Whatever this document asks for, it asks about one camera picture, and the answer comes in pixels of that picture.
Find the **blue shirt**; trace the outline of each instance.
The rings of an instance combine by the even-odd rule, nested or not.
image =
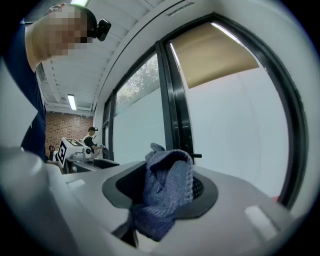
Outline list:
[[[21,147],[38,155],[46,162],[46,109],[42,103],[37,76],[30,68],[27,59],[25,30],[25,25],[19,25],[3,57],[13,80],[37,110],[37,114],[23,138]]]

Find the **beige roller blind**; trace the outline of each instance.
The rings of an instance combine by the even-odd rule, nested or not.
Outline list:
[[[171,43],[189,88],[259,67],[250,52],[210,23],[189,30]]]

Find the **fluorescent light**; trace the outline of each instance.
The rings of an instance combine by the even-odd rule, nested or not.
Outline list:
[[[178,63],[178,65],[180,65],[180,61],[179,61],[179,59],[178,59],[178,56],[177,56],[177,54],[176,54],[175,48],[174,48],[174,46],[173,46],[172,43],[170,43],[170,48],[171,48],[171,51],[173,52],[175,61]]]
[[[89,0],[72,0],[71,4],[77,4],[86,7],[88,5]]]
[[[75,102],[75,96],[72,94],[68,94],[68,100],[69,104],[72,110],[77,110],[76,108],[76,102]]]
[[[236,41],[238,44],[242,45],[243,44],[239,41],[238,38],[236,38],[233,34],[231,34],[229,31],[227,31],[225,28],[223,28],[222,26],[215,24],[215,23],[211,23],[212,26],[216,27],[217,29],[221,30],[223,33],[225,33],[228,37],[232,38],[234,41]]]

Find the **tree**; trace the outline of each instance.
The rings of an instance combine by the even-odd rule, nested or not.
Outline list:
[[[158,59],[155,54],[117,92],[114,116],[154,92],[159,87]]]

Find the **black window frame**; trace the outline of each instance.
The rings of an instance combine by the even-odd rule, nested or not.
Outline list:
[[[157,41],[132,65],[116,85],[108,99],[108,101],[111,100],[108,122],[110,159],[114,160],[113,121],[117,92],[154,52],[158,59],[165,147],[167,150],[181,149],[192,157],[195,156],[187,99],[185,93],[182,93],[184,92],[182,80],[173,53],[169,48],[169,42],[204,23],[216,23],[222,26],[250,49],[266,69],[278,92],[286,116],[289,137],[287,170],[278,202],[291,209],[298,196],[307,164],[308,129],[303,103],[290,74],[278,56],[248,29],[215,12],[186,23]]]
[[[102,144],[109,148],[110,147],[110,143],[109,143],[109,139],[108,139],[108,145],[106,145],[106,129],[107,127],[109,127],[109,122],[110,122],[110,112],[111,112],[111,107],[112,107],[112,104],[111,104],[111,95],[109,96],[109,98],[106,100],[106,102],[104,103],[104,107],[103,107],[103,118],[102,118]],[[108,158],[110,159],[110,153],[108,155],[108,157],[105,155],[105,152],[102,151],[102,157],[105,159],[105,158]]]

